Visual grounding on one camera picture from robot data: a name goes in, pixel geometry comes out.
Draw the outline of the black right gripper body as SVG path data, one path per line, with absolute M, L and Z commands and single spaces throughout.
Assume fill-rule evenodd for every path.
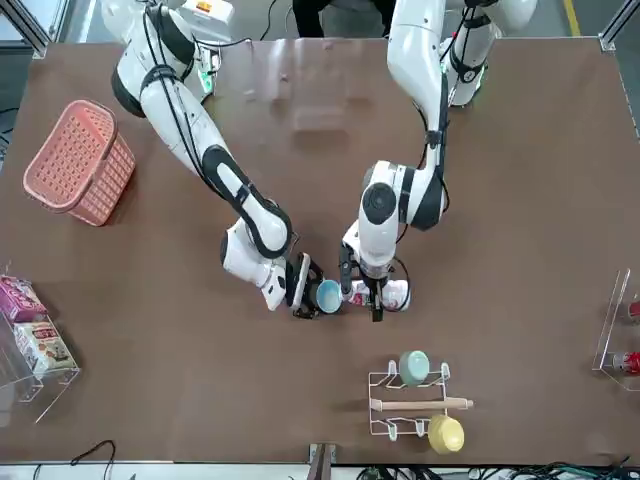
M 302 300 L 310 300 L 307 272 L 311 257 L 307 253 L 299 252 L 294 262 L 286 262 L 286 304 L 292 312 L 292 306 Z

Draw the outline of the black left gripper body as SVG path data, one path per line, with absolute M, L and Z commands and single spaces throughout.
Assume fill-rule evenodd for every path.
M 391 281 L 393 268 L 375 270 L 369 272 L 363 268 L 359 269 L 356 275 L 356 291 L 357 292 L 383 292 L 387 289 L 387 285 Z

